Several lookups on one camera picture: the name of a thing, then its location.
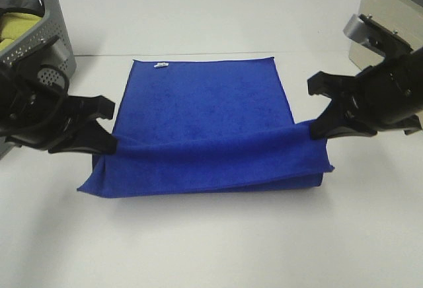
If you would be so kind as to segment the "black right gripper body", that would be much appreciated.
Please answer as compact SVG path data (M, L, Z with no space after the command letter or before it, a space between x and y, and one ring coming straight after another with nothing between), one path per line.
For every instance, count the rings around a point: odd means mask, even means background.
M421 131L422 49L400 51L366 67L354 76L352 92L353 135Z

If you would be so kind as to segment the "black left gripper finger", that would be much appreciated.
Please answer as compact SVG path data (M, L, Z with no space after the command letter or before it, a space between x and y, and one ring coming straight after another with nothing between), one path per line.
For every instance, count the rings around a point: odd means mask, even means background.
M92 155L113 155L116 152L118 140L108 133L96 120L87 122L48 149L54 153L88 153Z
M65 112L77 120L111 120L114 109L115 103L104 96L69 96L64 104Z

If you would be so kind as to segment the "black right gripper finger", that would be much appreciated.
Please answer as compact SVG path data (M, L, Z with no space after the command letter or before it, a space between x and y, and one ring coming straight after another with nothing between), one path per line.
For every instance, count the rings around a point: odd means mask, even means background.
M333 75L319 71L307 80L308 94L337 98L344 92L351 92L356 87L356 78L348 75Z
M321 115L310 123L312 139L339 137L373 137L377 131L357 120L351 109L340 100L332 99Z

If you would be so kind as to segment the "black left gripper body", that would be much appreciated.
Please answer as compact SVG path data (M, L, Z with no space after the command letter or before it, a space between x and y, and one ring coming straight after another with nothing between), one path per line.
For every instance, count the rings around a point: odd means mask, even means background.
M63 139L66 120L60 110L67 99L69 77L48 64L42 64L36 72L43 69L55 71L63 86L45 85L1 64L1 144L6 149L25 146L49 151Z

